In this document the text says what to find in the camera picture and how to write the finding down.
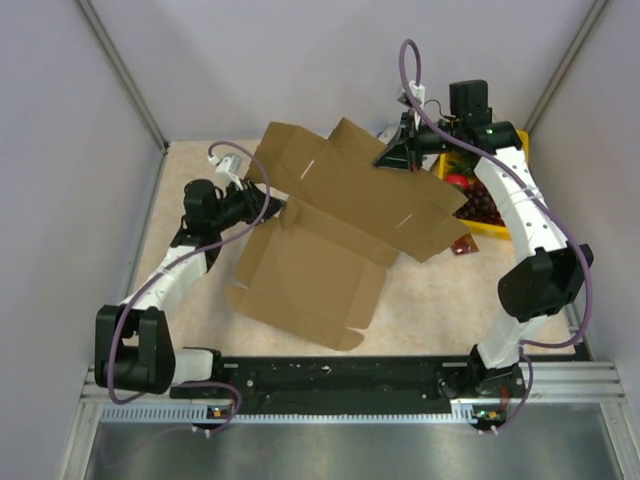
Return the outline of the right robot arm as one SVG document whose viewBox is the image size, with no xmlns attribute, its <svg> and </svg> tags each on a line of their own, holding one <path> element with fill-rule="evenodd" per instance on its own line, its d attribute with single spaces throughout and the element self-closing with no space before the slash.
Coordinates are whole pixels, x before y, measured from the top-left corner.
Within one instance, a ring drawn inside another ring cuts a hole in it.
<svg viewBox="0 0 640 480">
<path fill-rule="evenodd" d="M 572 247 L 545 213 L 521 137 L 510 122 L 493 119 L 487 82 L 453 83 L 449 93 L 450 118 L 431 124 L 424 119 L 424 86 L 409 81 L 399 97 L 408 110 L 374 164 L 415 171 L 425 155 L 473 154 L 478 159 L 473 173 L 509 231 L 516 265 L 498 283 L 501 311 L 486 337 L 472 348 L 465 371 L 438 379 L 442 394 L 453 399 L 468 392 L 487 396 L 510 384 L 521 347 L 575 300 L 593 254 L 586 244 Z"/>
</svg>

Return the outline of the brown cardboard box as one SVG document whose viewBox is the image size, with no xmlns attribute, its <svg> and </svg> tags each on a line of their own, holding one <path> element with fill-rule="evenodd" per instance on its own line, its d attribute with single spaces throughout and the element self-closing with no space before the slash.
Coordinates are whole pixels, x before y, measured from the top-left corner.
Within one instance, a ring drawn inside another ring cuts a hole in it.
<svg viewBox="0 0 640 480">
<path fill-rule="evenodd" d="M 376 167 L 384 148 L 348 119 L 327 137 L 268 125 L 247 178 L 287 200 L 252 230 L 238 260 L 225 290 L 236 313 L 353 350 L 398 256 L 425 262 L 466 233 L 456 217 L 464 195 L 425 170 Z"/>
</svg>

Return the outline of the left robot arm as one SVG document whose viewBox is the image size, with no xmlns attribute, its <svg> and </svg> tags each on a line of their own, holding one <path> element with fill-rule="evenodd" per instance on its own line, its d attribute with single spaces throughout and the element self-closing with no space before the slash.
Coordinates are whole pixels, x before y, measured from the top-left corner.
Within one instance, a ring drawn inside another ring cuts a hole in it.
<svg viewBox="0 0 640 480">
<path fill-rule="evenodd" d="M 251 181 L 231 182 L 225 189 L 206 179 L 188 183 L 179 229 L 160 265 L 135 293 L 116 305 L 103 306 L 96 315 L 96 383 L 111 391 L 149 394 L 192 383 L 205 396 L 220 394 L 227 374 L 215 365 L 219 352 L 175 349 L 169 316 L 214 265 L 223 232 L 239 223 L 254 227 L 284 205 Z"/>
</svg>

